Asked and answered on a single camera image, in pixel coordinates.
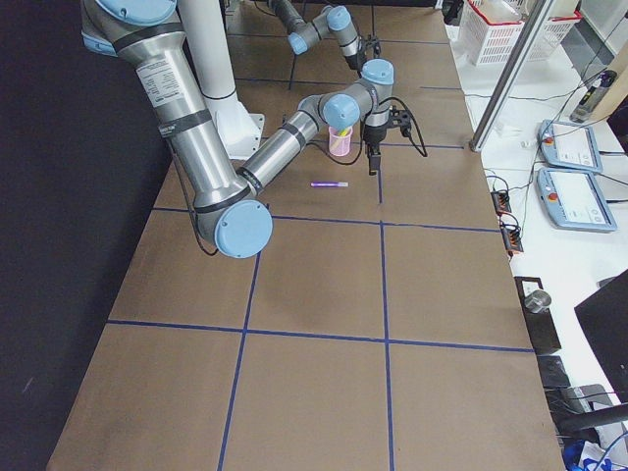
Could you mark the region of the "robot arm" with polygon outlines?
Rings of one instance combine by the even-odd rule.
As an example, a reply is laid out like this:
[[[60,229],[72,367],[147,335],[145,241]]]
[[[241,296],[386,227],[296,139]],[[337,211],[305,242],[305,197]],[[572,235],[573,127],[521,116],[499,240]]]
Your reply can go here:
[[[361,72],[367,61],[364,41],[344,6],[325,6],[310,22],[288,0],[270,0],[267,6],[286,27],[288,43],[295,55],[304,54],[323,39],[333,37],[349,68]]]
[[[237,97],[225,25],[215,1],[84,1],[87,49],[132,64],[194,191],[192,223],[224,255],[247,258],[268,243],[273,222],[257,197],[320,131],[381,124],[394,68],[363,56],[343,6],[307,22],[288,1],[272,11],[295,53],[333,36],[359,77],[348,88],[302,99],[267,140]]]

